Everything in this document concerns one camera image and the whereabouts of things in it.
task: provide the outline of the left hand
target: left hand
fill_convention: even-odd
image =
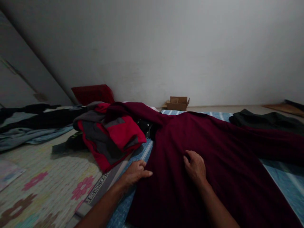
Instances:
[[[144,170],[146,166],[144,160],[134,161],[126,172],[121,176],[119,182],[127,189],[138,182],[141,178],[152,176],[151,171]]]

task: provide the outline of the cabinet door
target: cabinet door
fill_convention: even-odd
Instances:
[[[44,99],[44,103],[63,106],[73,105],[61,86],[1,11],[0,56],[22,74],[36,93],[43,94],[46,98]]]
[[[5,108],[36,104],[34,91],[0,61],[0,103]]]

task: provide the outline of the pink flower pattern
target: pink flower pattern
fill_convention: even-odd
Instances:
[[[82,182],[79,182],[75,190],[72,192],[73,196],[71,198],[78,200],[82,195],[86,194],[86,191],[93,185],[94,177],[86,177]]]
[[[38,184],[40,181],[42,181],[46,176],[48,175],[48,172],[39,173],[37,176],[33,177],[28,183],[24,185],[23,191],[29,190],[31,187]]]

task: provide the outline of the cardboard box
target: cardboard box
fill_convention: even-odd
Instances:
[[[168,110],[186,111],[189,102],[188,97],[170,97],[162,107]]]

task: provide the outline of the forearm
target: forearm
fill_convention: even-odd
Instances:
[[[100,201],[77,224],[77,228],[106,227],[119,201],[127,189],[121,180],[118,180],[100,199]]]
[[[208,182],[199,184],[198,188],[207,208],[210,222],[215,228],[239,227],[238,223],[216,196]]]

